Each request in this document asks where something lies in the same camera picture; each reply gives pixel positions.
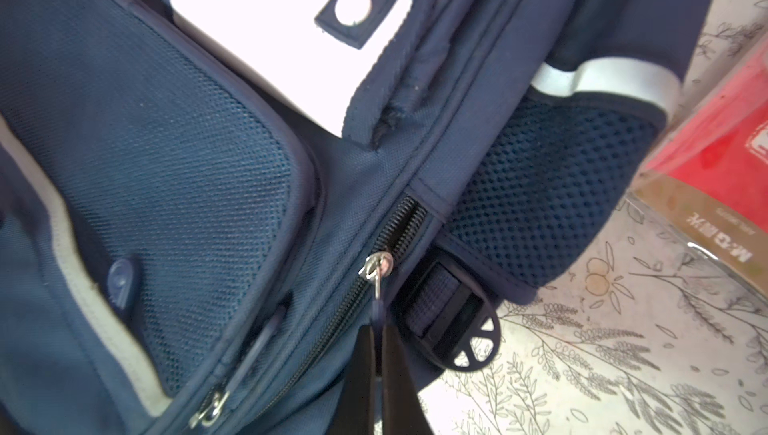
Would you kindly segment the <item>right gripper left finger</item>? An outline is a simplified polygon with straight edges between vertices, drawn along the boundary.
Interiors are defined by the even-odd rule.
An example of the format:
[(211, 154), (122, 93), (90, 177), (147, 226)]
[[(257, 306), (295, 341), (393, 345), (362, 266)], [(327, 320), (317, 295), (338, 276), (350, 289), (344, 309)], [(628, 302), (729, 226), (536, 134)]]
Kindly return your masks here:
[(357, 334), (347, 366), (341, 395), (327, 435), (371, 435), (374, 433), (376, 351), (370, 325)]

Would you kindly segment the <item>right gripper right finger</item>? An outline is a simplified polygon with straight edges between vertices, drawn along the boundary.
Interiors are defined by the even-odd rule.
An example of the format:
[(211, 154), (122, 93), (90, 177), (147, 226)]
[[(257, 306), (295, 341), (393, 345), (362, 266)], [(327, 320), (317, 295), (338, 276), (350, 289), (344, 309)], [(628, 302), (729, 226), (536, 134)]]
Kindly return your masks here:
[(382, 429), (384, 435), (432, 435), (412, 381), (402, 339), (394, 325), (381, 338)]

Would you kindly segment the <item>navy blue student backpack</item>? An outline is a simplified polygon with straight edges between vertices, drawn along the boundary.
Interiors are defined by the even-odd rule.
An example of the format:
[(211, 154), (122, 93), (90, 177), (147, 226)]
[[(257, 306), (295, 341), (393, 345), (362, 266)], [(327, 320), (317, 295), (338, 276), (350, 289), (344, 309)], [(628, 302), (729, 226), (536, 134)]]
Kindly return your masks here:
[(357, 334), (500, 347), (678, 109), (712, 0), (1, 0), (1, 419), (326, 434)]

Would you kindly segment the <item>red small card pack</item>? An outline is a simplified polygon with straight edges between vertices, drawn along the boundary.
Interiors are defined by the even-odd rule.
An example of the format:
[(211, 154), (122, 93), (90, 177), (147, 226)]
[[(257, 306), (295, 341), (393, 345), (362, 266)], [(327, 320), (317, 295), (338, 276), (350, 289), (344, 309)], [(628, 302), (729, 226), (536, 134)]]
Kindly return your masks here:
[(767, 41), (646, 163), (634, 195), (687, 245), (767, 293)]

